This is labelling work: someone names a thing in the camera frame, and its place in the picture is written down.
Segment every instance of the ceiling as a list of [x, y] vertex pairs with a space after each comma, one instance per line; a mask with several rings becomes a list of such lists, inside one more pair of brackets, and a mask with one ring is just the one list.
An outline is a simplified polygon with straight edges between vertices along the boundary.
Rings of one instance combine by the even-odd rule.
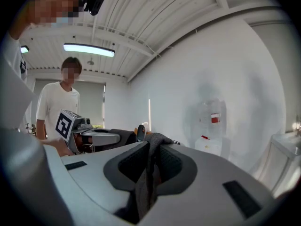
[[[241, 10], [279, 6], [274, 0], [105, 0], [99, 14], [88, 12], [68, 24], [32, 26], [21, 46], [32, 73], [51, 73], [69, 56], [98, 76], [133, 79], [154, 58], [185, 34], [214, 19]], [[64, 43], [110, 48], [115, 57], [66, 52]]]

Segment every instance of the person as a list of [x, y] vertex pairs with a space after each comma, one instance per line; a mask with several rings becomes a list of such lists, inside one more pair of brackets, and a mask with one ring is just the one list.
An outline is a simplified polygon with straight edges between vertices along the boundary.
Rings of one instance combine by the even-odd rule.
[[62, 81], [47, 84], [41, 91], [37, 107], [37, 138], [45, 139], [44, 125], [48, 139], [60, 137], [55, 130], [61, 109], [79, 114], [79, 92], [72, 88], [82, 70], [77, 58], [69, 57], [62, 64]]
[[[81, 0], [28, 0], [16, 15], [2, 41], [1, 66], [10, 66], [26, 83], [26, 63], [22, 60], [19, 38], [31, 24], [55, 23], [57, 18], [72, 17], [82, 10]], [[41, 140], [41, 144], [54, 146], [60, 156], [72, 155], [62, 139]]]

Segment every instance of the hair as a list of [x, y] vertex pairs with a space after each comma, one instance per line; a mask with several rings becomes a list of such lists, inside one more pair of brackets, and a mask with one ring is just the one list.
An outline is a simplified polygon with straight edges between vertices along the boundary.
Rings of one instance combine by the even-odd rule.
[[75, 57], [74, 58], [73, 57], [66, 58], [62, 64], [61, 70], [65, 69], [65, 68], [70, 68], [70, 64], [73, 64], [74, 66], [72, 66], [72, 68], [78, 69], [79, 74], [81, 74], [81, 70], [82, 70], [81, 63], [80, 63], [79, 59], [75, 58]]

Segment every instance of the gray cloth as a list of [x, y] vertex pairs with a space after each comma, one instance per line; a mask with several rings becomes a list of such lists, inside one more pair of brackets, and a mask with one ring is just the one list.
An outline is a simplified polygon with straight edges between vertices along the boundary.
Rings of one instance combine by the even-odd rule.
[[160, 133], [146, 135], [145, 141], [150, 144], [146, 169], [141, 174], [135, 187], [135, 195], [139, 218], [142, 219], [156, 200], [156, 185], [159, 184], [159, 169], [155, 165], [155, 156], [161, 144], [174, 143]]

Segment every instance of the ceiling light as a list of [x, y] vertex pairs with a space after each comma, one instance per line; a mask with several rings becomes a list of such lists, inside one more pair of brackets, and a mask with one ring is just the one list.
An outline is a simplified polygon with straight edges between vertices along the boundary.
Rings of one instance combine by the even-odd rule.
[[89, 54], [96, 54], [96, 55], [103, 55], [108, 57], [114, 57], [115, 51], [102, 48], [97, 46], [91, 46], [86, 44], [76, 44], [76, 43], [65, 43], [64, 44], [65, 51], [72, 51], [72, 52], [83, 52]]
[[27, 53], [29, 51], [29, 48], [27, 46], [21, 46], [21, 53]]

